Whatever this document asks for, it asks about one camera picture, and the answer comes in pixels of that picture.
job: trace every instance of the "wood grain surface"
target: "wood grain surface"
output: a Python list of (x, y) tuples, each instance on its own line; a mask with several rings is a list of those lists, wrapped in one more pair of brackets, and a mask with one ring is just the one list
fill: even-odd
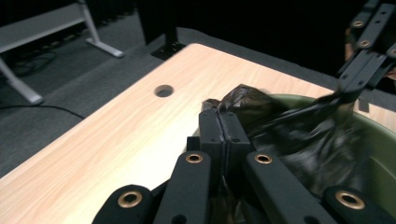
[[(192, 44), (0, 180), (0, 223), (92, 223), (107, 197), (169, 178), (202, 101), (239, 84), (267, 93), (319, 97), (332, 91), (202, 45)], [(161, 85), (173, 94), (158, 97)], [(396, 115), (363, 114), (395, 132)]]

